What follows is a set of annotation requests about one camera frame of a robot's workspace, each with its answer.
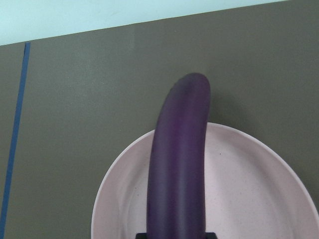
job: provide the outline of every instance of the long purple vegetable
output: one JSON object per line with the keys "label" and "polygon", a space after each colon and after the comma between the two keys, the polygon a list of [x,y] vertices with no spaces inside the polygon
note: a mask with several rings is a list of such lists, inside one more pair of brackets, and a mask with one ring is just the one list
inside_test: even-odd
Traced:
{"label": "long purple vegetable", "polygon": [[204,147],[210,103],[205,76],[180,79],[161,109],[147,198],[148,239],[204,239]]}

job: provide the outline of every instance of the black object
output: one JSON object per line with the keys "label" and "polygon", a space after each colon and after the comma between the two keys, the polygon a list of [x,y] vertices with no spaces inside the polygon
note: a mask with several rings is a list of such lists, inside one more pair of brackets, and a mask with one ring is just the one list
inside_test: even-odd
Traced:
{"label": "black object", "polygon": [[[218,239],[215,233],[205,233],[205,239]],[[137,233],[135,239],[148,239],[146,233]]]}

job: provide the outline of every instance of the eggplant skin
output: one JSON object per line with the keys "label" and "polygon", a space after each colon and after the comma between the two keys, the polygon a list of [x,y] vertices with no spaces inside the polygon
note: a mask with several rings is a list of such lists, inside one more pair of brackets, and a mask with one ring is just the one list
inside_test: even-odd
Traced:
{"label": "eggplant skin", "polygon": [[155,129],[148,180],[148,239],[204,239],[207,78],[191,73],[173,86]]}

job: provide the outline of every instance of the blue tape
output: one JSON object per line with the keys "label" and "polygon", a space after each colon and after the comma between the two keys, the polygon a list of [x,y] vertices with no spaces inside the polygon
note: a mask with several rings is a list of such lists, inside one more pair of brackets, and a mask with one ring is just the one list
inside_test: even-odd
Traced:
{"label": "blue tape", "polygon": [[29,54],[30,54],[30,42],[27,42],[24,45],[24,56],[22,61],[19,92],[18,92],[18,98],[16,101],[16,107],[15,107],[15,115],[14,115],[14,123],[13,123],[8,165],[6,168],[6,177],[5,177],[1,216],[0,216],[0,239],[4,238],[6,214],[8,211],[8,203],[9,203],[11,180],[12,180],[14,155],[15,155],[16,143],[18,140],[22,102],[23,102],[23,95],[24,95],[24,88],[25,88],[25,81],[26,81],[26,73],[27,73],[28,62],[29,62]]}

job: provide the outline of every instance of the plate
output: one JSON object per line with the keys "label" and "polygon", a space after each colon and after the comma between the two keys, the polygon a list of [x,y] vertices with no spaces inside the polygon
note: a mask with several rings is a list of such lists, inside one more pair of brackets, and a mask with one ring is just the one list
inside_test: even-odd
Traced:
{"label": "plate", "polygon": [[[92,216],[92,239],[146,232],[154,131],[128,146],[106,173]],[[236,129],[208,123],[206,231],[219,239],[318,239],[319,217],[304,185],[274,151]]]}

